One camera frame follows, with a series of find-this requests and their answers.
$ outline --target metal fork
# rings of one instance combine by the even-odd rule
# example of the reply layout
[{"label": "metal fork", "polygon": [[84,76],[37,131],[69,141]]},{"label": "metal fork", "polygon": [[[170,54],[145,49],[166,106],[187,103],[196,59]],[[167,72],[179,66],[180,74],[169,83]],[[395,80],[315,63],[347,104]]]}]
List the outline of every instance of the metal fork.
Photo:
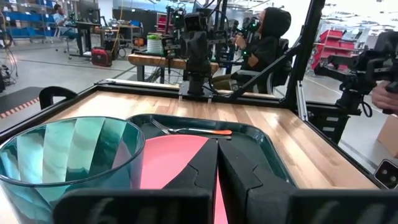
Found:
[{"label": "metal fork", "polygon": [[215,135],[220,135],[220,136],[230,136],[232,134],[231,130],[211,130],[211,129],[199,129],[199,128],[178,128],[178,129],[172,129],[169,127],[164,126],[163,124],[160,124],[157,122],[155,119],[151,119],[152,124],[157,126],[160,130],[162,130],[163,133],[165,134],[177,134],[180,131],[190,131],[193,133],[202,133],[202,134],[215,134]]}]

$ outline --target dark green tray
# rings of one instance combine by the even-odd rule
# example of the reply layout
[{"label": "dark green tray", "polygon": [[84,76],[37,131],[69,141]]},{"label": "dark green tray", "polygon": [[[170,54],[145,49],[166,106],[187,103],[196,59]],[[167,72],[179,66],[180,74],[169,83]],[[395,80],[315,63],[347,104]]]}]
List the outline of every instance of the dark green tray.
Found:
[{"label": "dark green tray", "polygon": [[159,114],[140,114],[127,120],[140,127],[146,139],[165,135],[150,122],[152,118],[170,128],[230,129],[233,131],[231,142],[237,149],[241,150],[249,159],[258,163],[259,166],[263,166],[266,170],[296,186],[268,135],[254,126]]}]

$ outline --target concrete floor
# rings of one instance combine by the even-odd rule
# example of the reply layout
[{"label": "concrete floor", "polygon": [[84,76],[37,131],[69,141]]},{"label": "concrete floor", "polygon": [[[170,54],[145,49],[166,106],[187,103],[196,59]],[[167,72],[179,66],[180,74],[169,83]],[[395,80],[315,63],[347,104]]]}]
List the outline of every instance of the concrete floor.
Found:
[{"label": "concrete floor", "polygon": [[[109,68],[97,67],[82,58],[68,59],[62,52],[63,44],[29,44],[19,45],[12,49],[17,60],[18,79],[13,86],[8,86],[0,96],[26,88],[28,86],[62,86],[73,91],[82,91],[95,82],[105,78],[120,78],[133,80],[136,77],[136,68],[125,58],[113,62]],[[3,63],[5,54],[0,53]],[[154,68],[146,67],[146,72]],[[176,83],[181,78],[176,70],[170,82]],[[340,96],[339,82],[330,78],[306,76],[303,81],[306,100],[334,103]],[[283,96],[285,86],[277,88],[276,96]],[[371,104],[370,97],[365,101]],[[0,131],[7,129],[23,119],[32,116],[40,110],[39,104],[30,106],[21,112],[0,119]],[[370,172],[374,172],[383,159],[392,159],[391,155],[380,145],[376,138],[387,116],[379,109],[373,108],[372,118],[353,116],[349,119],[339,146],[349,155],[359,161]]]}]

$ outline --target bowl rim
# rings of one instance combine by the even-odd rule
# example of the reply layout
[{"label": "bowl rim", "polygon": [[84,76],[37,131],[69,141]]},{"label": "bowl rim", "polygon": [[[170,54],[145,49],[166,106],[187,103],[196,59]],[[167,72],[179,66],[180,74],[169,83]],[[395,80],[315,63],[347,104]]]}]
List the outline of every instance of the bowl rim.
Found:
[{"label": "bowl rim", "polygon": [[48,122],[48,123],[40,124],[40,125],[34,126],[32,128],[26,129],[25,131],[22,131],[22,132],[18,133],[17,135],[9,138],[7,141],[5,141],[2,144],[0,144],[0,152],[3,150],[3,147],[8,142],[12,141],[14,138],[20,136],[21,134],[27,133],[27,132],[29,132],[29,131],[31,131],[33,129],[36,129],[36,128],[41,127],[41,126],[46,125],[46,124],[56,123],[56,122],[59,122],[59,121],[68,121],[68,120],[71,120],[71,119],[78,119],[78,118],[109,118],[109,119],[115,119],[115,120],[118,120],[118,121],[125,121],[127,124],[130,124],[131,126],[135,127],[138,130],[139,133],[141,133],[140,140],[143,143],[142,147],[138,151],[136,151],[131,156],[130,159],[128,159],[125,163],[121,164],[120,166],[117,166],[117,167],[115,167],[113,169],[104,171],[102,173],[99,173],[99,174],[96,174],[94,176],[87,177],[87,178],[84,178],[84,179],[81,179],[81,180],[71,180],[71,181],[67,181],[67,182],[54,182],[54,183],[44,183],[44,184],[32,184],[32,183],[28,183],[28,182],[12,179],[12,178],[6,177],[5,175],[2,175],[2,174],[0,174],[0,180],[3,180],[3,181],[5,181],[5,182],[7,182],[9,184],[14,184],[14,185],[23,186],[23,187],[61,187],[61,186],[65,186],[65,185],[79,184],[79,183],[82,183],[82,182],[86,182],[86,181],[89,181],[89,180],[96,179],[98,177],[101,177],[103,175],[109,174],[111,172],[114,172],[114,171],[124,167],[126,164],[130,163],[138,155],[140,155],[143,152],[144,148],[145,148],[146,140],[145,140],[144,133],[142,132],[142,130],[136,124],[134,124],[133,122],[130,122],[129,120],[120,119],[120,118],[114,118],[114,117],[110,117],[110,116],[77,116],[77,117],[72,117],[72,118],[65,118],[65,119],[60,119],[60,120],[56,120],[56,121],[51,121],[51,122]]}]

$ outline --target person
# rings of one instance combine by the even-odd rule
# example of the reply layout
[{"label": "person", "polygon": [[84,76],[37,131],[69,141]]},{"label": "person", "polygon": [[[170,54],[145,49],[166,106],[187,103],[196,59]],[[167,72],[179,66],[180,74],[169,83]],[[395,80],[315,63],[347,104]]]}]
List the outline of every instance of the person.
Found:
[{"label": "person", "polygon": [[55,23],[57,23],[60,35],[66,36],[69,39],[76,39],[79,49],[82,49],[81,35],[76,33],[72,28],[66,27],[66,25],[71,24],[69,18],[64,15],[63,9],[59,4],[54,5],[55,14],[53,15]]},{"label": "person", "polygon": [[388,81],[382,81],[372,91],[372,102],[380,109],[393,110],[398,115],[398,93],[389,93],[386,86]]},{"label": "person", "polygon": [[[290,28],[292,17],[289,12],[276,7],[268,7],[263,10],[258,19],[261,25],[257,30],[258,38],[250,44],[249,58],[244,61],[241,70],[261,72],[276,60],[276,51],[279,46],[279,39]],[[245,49],[247,43],[241,35],[233,40],[240,49]],[[237,74],[222,75],[212,78],[211,82],[216,89],[230,90],[230,81],[237,78]]]}]

